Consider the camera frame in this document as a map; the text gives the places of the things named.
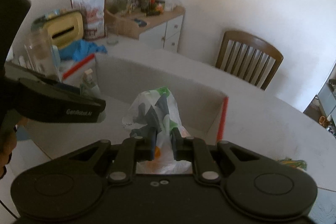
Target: blue cloth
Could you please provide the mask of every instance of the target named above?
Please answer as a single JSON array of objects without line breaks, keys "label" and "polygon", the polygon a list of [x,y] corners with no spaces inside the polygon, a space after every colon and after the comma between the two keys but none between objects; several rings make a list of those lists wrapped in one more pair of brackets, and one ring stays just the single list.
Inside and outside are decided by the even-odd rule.
[{"label": "blue cloth", "polygon": [[61,60],[73,59],[76,62],[83,60],[88,55],[95,52],[107,53],[105,46],[98,46],[94,42],[80,39],[72,42],[69,46],[58,50]]}]

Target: white cabinet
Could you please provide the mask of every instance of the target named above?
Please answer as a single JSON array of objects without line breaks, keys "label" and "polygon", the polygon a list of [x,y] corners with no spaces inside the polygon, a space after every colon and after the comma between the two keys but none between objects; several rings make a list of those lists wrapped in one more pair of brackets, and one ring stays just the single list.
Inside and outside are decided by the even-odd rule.
[{"label": "white cabinet", "polygon": [[154,49],[177,52],[183,15],[173,18],[159,26],[140,34],[139,41]]}]

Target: white drawer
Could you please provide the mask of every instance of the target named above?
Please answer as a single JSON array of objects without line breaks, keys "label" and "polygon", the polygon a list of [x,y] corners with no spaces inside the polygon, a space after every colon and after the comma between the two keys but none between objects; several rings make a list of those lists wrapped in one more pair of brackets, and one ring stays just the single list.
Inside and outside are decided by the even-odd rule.
[{"label": "white drawer", "polygon": [[181,31],[182,21],[183,15],[180,15],[167,22],[166,40]]},{"label": "white drawer", "polygon": [[174,34],[171,38],[166,39],[163,49],[170,52],[177,52],[177,46],[179,45],[180,33]]}]

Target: chair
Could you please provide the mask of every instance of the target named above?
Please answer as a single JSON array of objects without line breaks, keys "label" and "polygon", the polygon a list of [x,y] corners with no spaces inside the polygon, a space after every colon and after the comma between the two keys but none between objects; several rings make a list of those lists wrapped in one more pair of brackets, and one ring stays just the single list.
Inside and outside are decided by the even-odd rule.
[{"label": "chair", "polygon": [[[230,50],[230,52],[228,53],[228,57],[227,57],[227,61],[224,67],[224,71],[228,72],[228,69],[230,67],[231,64],[231,60],[232,57],[234,55],[235,52],[237,52],[236,57],[234,58],[234,62],[233,65],[231,67],[230,70],[230,74],[234,75],[234,72],[236,71],[236,67],[238,64],[238,61],[241,59],[241,54],[243,51],[243,48],[246,48],[244,56],[241,60],[238,72],[236,74],[237,77],[240,76],[240,74],[242,74],[242,72],[244,72],[244,68],[246,68],[242,79],[245,81],[248,81],[249,83],[252,83],[256,72],[260,69],[260,64],[261,61],[263,59],[264,54],[266,54],[267,59],[263,65],[263,67],[260,70],[260,73],[254,83],[255,86],[257,86],[261,80],[261,78],[263,78],[263,74],[266,71],[266,68],[268,67],[268,63],[270,61],[270,58],[274,59],[275,62],[273,64],[273,66],[271,67],[268,75],[266,76],[263,84],[261,85],[261,89],[265,90],[266,87],[268,86],[269,82],[271,82],[273,76],[275,75],[276,71],[278,70],[282,60],[283,60],[283,55],[271,44],[269,44],[268,42],[266,42],[265,40],[262,40],[259,37],[255,37],[254,35],[251,35],[249,33],[246,32],[242,32],[242,31],[227,31],[224,34],[223,37],[223,41],[222,41],[222,45],[220,47],[219,50],[219,54],[218,54],[218,58],[217,58],[217,62],[216,62],[216,68],[221,68],[222,67],[222,63],[224,60],[224,56],[227,55],[226,54],[226,50],[228,48],[228,44],[229,42],[232,41],[233,45],[232,48]],[[249,62],[247,67],[245,66],[247,59],[249,58]]]}]

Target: human hand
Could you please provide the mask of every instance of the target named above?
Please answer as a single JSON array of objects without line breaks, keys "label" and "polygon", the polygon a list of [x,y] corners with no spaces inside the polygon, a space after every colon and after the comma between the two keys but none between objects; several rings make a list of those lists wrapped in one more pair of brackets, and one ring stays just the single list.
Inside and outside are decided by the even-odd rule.
[{"label": "human hand", "polygon": [[[18,123],[18,125],[26,125],[27,124],[27,118],[22,118],[21,121]],[[2,178],[6,172],[5,165],[9,162],[9,157],[11,156],[12,151],[16,147],[16,133],[13,130],[11,134],[7,137],[6,141],[4,142],[4,145],[2,149],[2,152],[0,153],[0,178]]]}]

